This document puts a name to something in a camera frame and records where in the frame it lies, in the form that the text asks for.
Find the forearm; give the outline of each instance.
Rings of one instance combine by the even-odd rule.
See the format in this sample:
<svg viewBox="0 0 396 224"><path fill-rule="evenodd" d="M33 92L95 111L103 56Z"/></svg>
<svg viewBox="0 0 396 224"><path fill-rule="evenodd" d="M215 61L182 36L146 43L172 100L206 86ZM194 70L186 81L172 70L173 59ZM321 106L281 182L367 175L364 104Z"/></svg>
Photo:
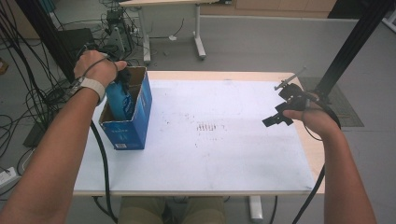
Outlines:
<svg viewBox="0 0 396 224"><path fill-rule="evenodd" d="M49 216L62 219L66 215L97 101L97 93L84 88L60 111L0 214L0 220L31 214L43 219ZM25 215L12 216L21 212Z"/></svg>
<svg viewBox="0 0 396 224"><path fill-rule="evenodd" d="M325 223L375 223L358 169L342 132L322 138L325 148Z"/></svg>

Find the hand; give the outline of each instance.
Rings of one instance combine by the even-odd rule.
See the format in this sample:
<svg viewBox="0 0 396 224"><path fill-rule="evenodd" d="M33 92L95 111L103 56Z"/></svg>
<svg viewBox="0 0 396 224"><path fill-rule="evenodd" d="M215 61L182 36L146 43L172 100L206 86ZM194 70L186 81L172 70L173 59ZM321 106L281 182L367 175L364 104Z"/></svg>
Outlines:
<svg viewBox="0 0 396 224"><path fill-rule="evenodd" d="M84 51L74 69L75 77L82 77L92 64L104 58L105 56L96 50ZM116 78L117 72L124 69L126 65L125 61L113 63L109 60L102 60L87 72L86 77L99 81L106 88Z"/></svg>
<svg viewBox="0 0 396 224"><path fill-rule="evenodd" d="M290 119L298 119L312 132L317 133L322 139L334 132L340 132L337 123L326 112L311 103L310 108L303 111L285 110L283 115Z"/></svg>

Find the cardboard box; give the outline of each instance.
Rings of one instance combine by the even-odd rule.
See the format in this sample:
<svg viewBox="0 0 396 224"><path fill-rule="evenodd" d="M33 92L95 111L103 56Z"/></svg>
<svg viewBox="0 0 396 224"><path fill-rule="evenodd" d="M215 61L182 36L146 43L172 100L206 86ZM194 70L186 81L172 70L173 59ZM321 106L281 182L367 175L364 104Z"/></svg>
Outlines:
<svg viewBox="0 0 396 224"><path fill-rule="evenodd" d="M151 90L146 67L129 67L130 93L134 100L131 120L117 121L106 102L99 123L116 150L144 149L149 126Z"/></svg>

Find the pants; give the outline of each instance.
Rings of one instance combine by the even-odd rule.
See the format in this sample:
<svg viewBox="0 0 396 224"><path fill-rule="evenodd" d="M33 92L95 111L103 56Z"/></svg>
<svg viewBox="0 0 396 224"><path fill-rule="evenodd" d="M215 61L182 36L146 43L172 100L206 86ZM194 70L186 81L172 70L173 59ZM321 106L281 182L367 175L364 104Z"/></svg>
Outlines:
<svg viewBox="0 0 396 224"><path fill-rule="evenodd" d="M122 197L120 224L163 224L164 197ZM225 224L222 197L191 197L181 224Z"/></svg>

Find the table top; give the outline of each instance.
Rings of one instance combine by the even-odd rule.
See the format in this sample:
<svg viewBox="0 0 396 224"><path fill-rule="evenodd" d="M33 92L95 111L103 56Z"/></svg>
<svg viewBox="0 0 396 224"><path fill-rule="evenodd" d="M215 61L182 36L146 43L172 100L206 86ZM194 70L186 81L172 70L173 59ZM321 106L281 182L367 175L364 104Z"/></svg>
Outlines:
<svg viewBox="0 0 396 224"><path fill-rule="evenodd" d="M261 123L282 102L274 86L290 76L148 71L153 105L146 148L116 151L98 127L106 146L112 194L308 193L314 184L311 174L316 178L322 164L309 157L320 157L321 150L304 136L305 131L299 131L304 127L297 127L298 123L270 128ZM100 112L98 106L96 123ZM75 194L104 194L103 164L91 133Z"/></svg>
<svg viewBox="0 0 396 224"><path fill-rule="evenodd" d="M121 7L145 7L159 5L182 5L182 4L204 4L215 3L219 0L131 0L120 2Z"/></svg>

